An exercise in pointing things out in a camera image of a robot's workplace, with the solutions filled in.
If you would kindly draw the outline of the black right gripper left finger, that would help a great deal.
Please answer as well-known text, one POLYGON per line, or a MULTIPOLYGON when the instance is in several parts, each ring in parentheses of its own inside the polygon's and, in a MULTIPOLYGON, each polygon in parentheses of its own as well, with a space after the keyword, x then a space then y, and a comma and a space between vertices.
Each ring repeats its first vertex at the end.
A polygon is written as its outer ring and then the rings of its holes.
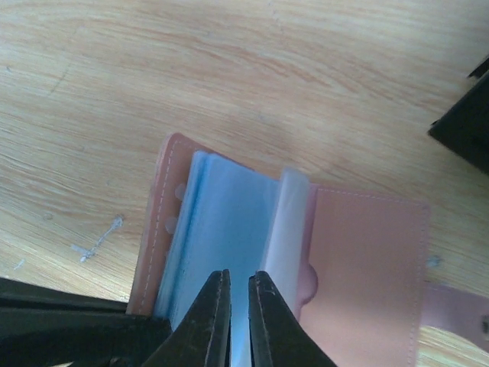
POLYGON ((210 274, 175 331, 145 366, 229 366, 231 295, 228 270, 210 274))

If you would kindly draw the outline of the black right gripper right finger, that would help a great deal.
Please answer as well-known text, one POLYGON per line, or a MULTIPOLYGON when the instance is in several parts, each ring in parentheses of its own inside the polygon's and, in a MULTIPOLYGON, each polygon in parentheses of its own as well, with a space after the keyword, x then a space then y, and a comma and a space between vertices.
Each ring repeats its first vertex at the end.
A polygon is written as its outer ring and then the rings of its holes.
POLYGON ((249 278, 249 327, 253 366, 334 366, 297 322, 266 271, 249 278))

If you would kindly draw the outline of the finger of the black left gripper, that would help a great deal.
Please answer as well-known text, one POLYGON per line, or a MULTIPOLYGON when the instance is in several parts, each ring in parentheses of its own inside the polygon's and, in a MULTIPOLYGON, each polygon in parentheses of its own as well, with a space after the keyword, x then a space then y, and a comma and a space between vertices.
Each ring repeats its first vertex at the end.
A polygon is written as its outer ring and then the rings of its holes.
POLYGON ((166 320, 123 302, 1 280, 3 366, 141 366, 170 336, 166 320))

